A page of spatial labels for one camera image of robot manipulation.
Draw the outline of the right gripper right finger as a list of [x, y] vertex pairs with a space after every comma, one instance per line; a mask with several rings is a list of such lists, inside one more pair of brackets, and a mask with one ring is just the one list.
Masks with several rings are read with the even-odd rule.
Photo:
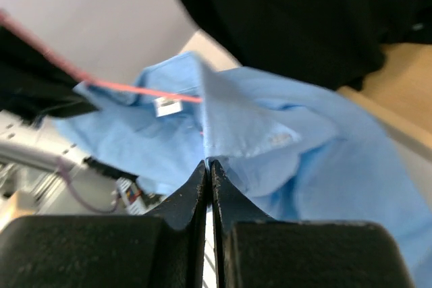
[[376, 223], [276, 221], [211, 165], [219, 287], [412, 287], [393, 237]]

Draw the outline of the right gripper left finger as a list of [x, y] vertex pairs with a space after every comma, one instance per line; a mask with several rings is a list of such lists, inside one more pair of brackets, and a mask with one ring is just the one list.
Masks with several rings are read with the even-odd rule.
[[200, 287], [206, 180], [142, 216], [26, 216], [1, 232], [2, 287]]

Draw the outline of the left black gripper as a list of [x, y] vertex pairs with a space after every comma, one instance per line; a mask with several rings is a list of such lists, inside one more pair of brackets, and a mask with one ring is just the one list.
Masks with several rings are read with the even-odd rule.
[[74, 92], [77, 81], [52, 65], [22, 39], [1, 27], [1, 110], [34, 123], [98, 109]]

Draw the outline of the light blue shirt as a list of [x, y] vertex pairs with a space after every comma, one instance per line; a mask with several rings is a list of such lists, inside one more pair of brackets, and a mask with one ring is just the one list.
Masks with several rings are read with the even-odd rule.
[[373, 221], [396, 239], [417, 287], [431, 286], [431, 209], [394, 143], [340, 95], [249, 67], [215, 71], [182, 53], [146, 68], [143, 88], [186, 94], [163, 103], [79, 84], [97, 110], [58, 119], [59, 133], [103, 164], [170, 195], [200, 161], [218, 160], [232, 183], [280, 221]]

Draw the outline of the black shirt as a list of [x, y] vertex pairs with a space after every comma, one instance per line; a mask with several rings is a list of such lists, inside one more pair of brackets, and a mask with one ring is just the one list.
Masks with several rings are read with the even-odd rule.
[[431, 0], [180, 0], [245, 66], [338, 89], [385, 64]]

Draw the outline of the wooden clothes rack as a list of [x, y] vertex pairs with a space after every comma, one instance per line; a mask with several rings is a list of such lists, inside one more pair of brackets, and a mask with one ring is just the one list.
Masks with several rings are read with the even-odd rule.
[[431, 45], [384, 47], [385, 65], [368, 75], [363, 89], [338, 92], [388, 126], [431, 146]]

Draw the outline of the aluminium mounting rail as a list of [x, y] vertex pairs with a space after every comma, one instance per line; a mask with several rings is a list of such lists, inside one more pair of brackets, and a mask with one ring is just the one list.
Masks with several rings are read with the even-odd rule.
[[41, 126], [26, 126], [1, 112], [1, 191], [26, 192], [38, 214], [141, 215], [153, 206], [146, 196], [127, 200], [136, 192], [129, 180], [104, 177], [89, 168], [87, 157], [60, 136], [49, 119]]

